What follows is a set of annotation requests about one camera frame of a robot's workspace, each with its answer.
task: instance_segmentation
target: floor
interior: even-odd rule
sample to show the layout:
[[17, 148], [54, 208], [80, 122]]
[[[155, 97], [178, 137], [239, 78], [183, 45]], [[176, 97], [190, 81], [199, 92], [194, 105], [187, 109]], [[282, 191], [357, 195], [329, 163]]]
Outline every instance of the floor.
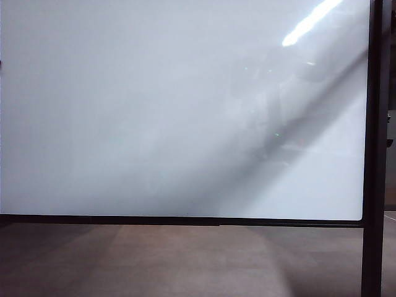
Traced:
[[[383, 296], [396, 296], [396, 212]], [[0, 297], [359, 296], [359, 229], [0, 226]]]

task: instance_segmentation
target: black metal stand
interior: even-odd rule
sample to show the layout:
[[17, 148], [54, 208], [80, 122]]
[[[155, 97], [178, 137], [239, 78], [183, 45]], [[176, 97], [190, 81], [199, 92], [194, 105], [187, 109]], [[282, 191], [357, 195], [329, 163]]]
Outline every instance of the black metal stand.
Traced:
[[371, 7], [374, 22], [369, 49], [369, 101], [364, 190], [367, 195], [364, 211], [361, 296], [381, 296], [382, 241], [384, 230], [385, 164], [387, 148], [387, 102], [390, 69], [391, 0], [375, 0]]

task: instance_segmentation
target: whiteboard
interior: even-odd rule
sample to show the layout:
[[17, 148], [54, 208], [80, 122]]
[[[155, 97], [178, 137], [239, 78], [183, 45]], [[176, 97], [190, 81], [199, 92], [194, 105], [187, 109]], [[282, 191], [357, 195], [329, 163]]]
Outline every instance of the whiteboard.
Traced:
[[360, 220], [369, 0], [2, 0], [1, 212]]

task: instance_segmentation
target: black frame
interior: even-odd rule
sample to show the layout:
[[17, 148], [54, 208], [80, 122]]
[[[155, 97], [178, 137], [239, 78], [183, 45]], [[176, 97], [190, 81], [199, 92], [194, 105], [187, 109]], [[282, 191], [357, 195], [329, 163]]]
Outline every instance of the black frame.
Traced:
[[239, 225], [363, 228], [362, 295], [381, 295], [384, 224], [387, 104], [389, 96], [392, 1], [370, 0], [366, 150], [363, 218], [359, 221], [287, 220], [213, 217], [128, 217], [79, 215], [0, 215], [0, 223], [67, 223], [101, 225]]

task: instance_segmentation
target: whiteboard frame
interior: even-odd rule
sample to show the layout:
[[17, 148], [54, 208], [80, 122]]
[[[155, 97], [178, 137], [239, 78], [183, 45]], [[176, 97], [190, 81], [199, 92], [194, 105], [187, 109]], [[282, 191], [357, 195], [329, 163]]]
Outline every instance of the whiteboard frame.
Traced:
[[110, 224], [110, 225], [240, 225], [240, 226], [316, 226], [316, 227], [349, 227], [363, 228], [371, 216], [371, 209], [378, 198], [381, 198], [385, 185], [385, 161], [377, 158], [386, 142], [387, 123], [383, 106], [387, 105], [387, 90], [380, 90], [384, 83], [379, 65], [385, 59], [381, 54], [382, 39], [390, 36], [382, 32], [383, 26], [376, 25], [382, 20], [383, 11], [377, 6], [390, 0], [371, 0], [369, 20], [369, 52], [368, 52], [368, 92], [366, 103], [366, 135], [364, 153], [364, 186], [363, 186], [363, 217], [361, 220], [295, 220], [276, 218], [222, 218], [222, 217], [137, 217], [137, 216], [81, 216], [81, 215], [8, 215], [0, 214], [0, 222], [30, 223], [72, 223], [72, 224]]

